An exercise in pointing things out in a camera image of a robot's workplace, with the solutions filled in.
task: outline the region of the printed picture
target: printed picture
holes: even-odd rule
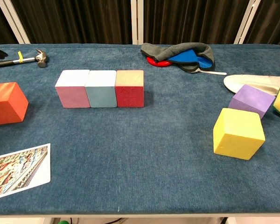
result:
[[[0,197],[50,182],[50,144],[0,156]]]

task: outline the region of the black handle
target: black handle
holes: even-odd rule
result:
[[[10,66],[10,65],[13,65],[13,64],[14,64],[13,60],[0,61],[0,67]]]

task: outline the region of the cable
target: cable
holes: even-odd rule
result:
[[[228,217],[224,217],[223,220],[222,220],[222,222],[221,222],[221,224],[225,224],[226,221],[227,221],[227,219],[228,219]]]
[[[120,221],[121,219],[123,219],[123,218],[119,218],[119,219],[116,219],[116,220],[114,220],[114,221],[112,221],[112,222],[105,223],[105,224],[112,224],[112,223],[116,223],[116,222]]]

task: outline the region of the purple cube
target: purple cube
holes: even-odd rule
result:
[[[231,99],[229,108],[258,113],[260,119],[265,115],[275,96],[244,85]]]

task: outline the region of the table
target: table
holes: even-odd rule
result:
[[[280,46],[211,45],[216,69],[280,76]],[[3,215],[280,213],[280,116],[269,109],[266,142],[250,161],[213,153],[212,129],[233,96],[224,76],[153,67],[137,45],[0,45],[0,68],[29,100],[23,123],[0,126],[0,155],[51,143],[51,182],[0,198]],[[66,69],[144,70],[144,108],[63,109],[55,83]]]

